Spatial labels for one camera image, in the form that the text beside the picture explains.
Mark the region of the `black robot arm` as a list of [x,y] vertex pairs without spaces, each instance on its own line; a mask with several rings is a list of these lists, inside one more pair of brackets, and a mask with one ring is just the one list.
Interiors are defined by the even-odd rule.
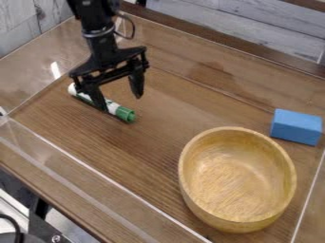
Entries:
[[133,21],[119,12],[119,0],[67,0],[67,4],[81,23],[81,35],[87,41],[89,56],[87,61],[75,67],[68,76],[73,81],[77,93],[89,96],[93,106],[107,112],[108,107],[100,91],[100,85],[128,77],[129,87],[139,99],[144,90],[144,72],[149,67],[144,46],[119,48],[115,36],[132,39],[115,30],[115,16],[131,23]]

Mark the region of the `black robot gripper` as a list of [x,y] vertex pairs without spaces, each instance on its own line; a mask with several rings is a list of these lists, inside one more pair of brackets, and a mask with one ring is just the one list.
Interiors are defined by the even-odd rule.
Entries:
[[107,112],[107,104],[99,86],[128,78],[135,97],[143,95],[144,72],[148,68],[144,46],[120,48],[115,40],[115,31],[91,33],[83,31],[89,56],[87,61],[75,67],[68,76],[77,92],[85,92],[95,107]]

